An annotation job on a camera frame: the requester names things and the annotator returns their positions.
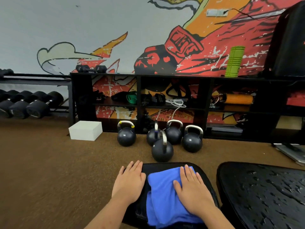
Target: black speaker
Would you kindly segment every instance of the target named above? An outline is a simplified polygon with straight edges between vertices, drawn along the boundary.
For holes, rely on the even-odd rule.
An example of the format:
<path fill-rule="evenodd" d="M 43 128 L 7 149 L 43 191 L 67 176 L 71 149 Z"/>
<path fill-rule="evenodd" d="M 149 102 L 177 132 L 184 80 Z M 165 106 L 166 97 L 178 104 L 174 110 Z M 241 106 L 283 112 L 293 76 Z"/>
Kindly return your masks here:
<path fill-rule="evenodd" d="M 305 77 L 305 1 L 279 17 L 263 74 L 268 77 Z"/>

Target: black kettlebell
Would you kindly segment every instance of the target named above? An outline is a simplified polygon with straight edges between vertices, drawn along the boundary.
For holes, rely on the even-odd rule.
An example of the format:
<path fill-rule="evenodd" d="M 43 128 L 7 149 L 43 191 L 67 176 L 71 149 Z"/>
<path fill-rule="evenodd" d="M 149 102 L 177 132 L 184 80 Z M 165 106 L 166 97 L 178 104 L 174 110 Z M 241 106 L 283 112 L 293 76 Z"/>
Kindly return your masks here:
<path fill-rule="evenodd" d="M 121 128 L 121 124 L 123 123 L 130 124 L 131 128 Z M 131 146 L 135 142 L 135 125 L 131 121 L 120 121 L 117 124 L 117 130 L 119 131 L 117 134 L 117 141 L 120 145 L 127 147 Z"/>
<path fill-rule="evenodd" d="M 198 129 L 200 134 L 198 135 L 194 132 L 189 132 L 189 128 Z M 198 152 L 202 147 L 202 137 L 203 137 L 202 128 L 196 125 L 186 126 L 184 129 L 184 137 L 182 139 L 183 148 L 190 153 Z"/>
<path fill-rule="evenodd" d="M 152 146 L 152 157 L 157 162 L 168 162 L 173 157 L 173 146 L 166 139 L 166 134 L 161 130 L 162 138 Z"/>
<path fill-rule="evenodd" d="M 158 121 L 155 121 L 155 128 L 149 130 L 146 141 L 150 146 L 153 146 L 153 144 L 160 139 L 160 132 L 161 129 L 158 128 Z"/>
<path fill-rule="evenodd" d="M 172 122 L 177 122 L 180 124 L 180 128 L 170 126 Z M 179 120 L 169 120 L 166 124 L 166 137 L 167 141 L 169 141 L 172 145 L 180 144 L 182 139 L 182 129 L 183 123 Z"/>

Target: brown floor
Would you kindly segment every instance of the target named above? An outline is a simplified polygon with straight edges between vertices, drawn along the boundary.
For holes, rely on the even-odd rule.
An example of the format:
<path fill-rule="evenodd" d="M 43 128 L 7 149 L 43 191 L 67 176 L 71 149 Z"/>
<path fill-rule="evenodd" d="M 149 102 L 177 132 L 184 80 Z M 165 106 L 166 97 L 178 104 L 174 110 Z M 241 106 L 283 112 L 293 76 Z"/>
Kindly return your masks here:
<path fill-rule="evenodd" d="M 0 228 L 82 229 L 109 201 L 122 165 L 154 162 L 145 135 L 124 148 L 115 133 L 96 141 L 67 133 L 65 121 L 0 120 Z M 216 169 L 225 161 L 305 169 L 264 143 L 206 139 L 196 154 L 181 146 L 174 151 L 172 162 L 199 165 L 215 190 Z"/>

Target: microfiber cloth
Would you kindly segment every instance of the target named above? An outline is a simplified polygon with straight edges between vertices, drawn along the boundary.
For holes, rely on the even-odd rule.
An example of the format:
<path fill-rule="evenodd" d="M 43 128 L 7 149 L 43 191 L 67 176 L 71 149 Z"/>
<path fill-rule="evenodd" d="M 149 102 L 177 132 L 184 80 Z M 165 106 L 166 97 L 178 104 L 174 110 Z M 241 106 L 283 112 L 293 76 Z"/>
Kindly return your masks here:
<path fill-rule="evenodd" d="M 182 186 L 180 167 L 148 175 L 148 183 L 151 187 L 146 200 L 148 225 L 159 229 L 177 222 L 203 223 L 199 217 L 190 214 L 182 205 L 173 187 L 174 180 Z"/>

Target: black padded bench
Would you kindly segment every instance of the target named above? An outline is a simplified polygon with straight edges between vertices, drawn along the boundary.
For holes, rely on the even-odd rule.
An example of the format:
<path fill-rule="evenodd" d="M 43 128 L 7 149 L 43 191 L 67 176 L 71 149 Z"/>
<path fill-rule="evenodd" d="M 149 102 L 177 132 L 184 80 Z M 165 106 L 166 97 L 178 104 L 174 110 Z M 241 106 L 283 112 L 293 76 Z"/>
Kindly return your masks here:
<path fill-rule="evenodd" d="M 172 168 L 176 168 L 176 167 L 180 167 L 180 166 L 184 166 L 185 164 L 187 164 L 188 166 L 192 166 L 195 170 L 195 172 L 198 172 L 200 174 L 200 176 L 202 177 L 202 180 L 204 181 L 204 184 L 207 186 L 208 190 L 210 191 L 215 205 L 219 208 L 219 203 L 217 200 L 217 196 L 216 193 L 211 185 L 211 182 L 209 181 L 208 177 L 206 176 L 206 174 L 203 172 L 203 170 L 193 164 L 193 163 L 182 163 L 182 162 L 173 162 L 173 163 L 151 163 L 151 164 L 143 164 L 143 168 L 142 168 L 142 172 L 146 174 L 146 177 L 148 177 L 148 175 L 150 173 L 155 173 L 155 172 L 160 172 L 160 171 L 164 171 L 167 169 L 172 169 Z M 123 223 L 128 224 L 132 227 L 136 227 L 136 228 L 140 228 L 140 229 L 151 229 L 151 228 L 155 228 L 155 227 L 150 227 L 147 224 L 147 214 L 146 214 L 146 198 L 147 198 L 147 193 L 148 191 L 150 191 L 150 185 L 148 184 L 147 178 L 142 190 L 142 193 L 139 197 L 139 199 L 131 204 L 128 208 L 127 211 L 124 215 L 123 218 Z M 191 224 L 191 223 L 175 223 L 169 227 L 167 227 L 167 229 L 204 229 L 206 228 L 206 226 L 204 224 Z"/>
<path fill-rule="evenodd" d="M 217 169 L 221 211 L 235 229 L 304 229 L 305 171 L 225 162 Z"/>

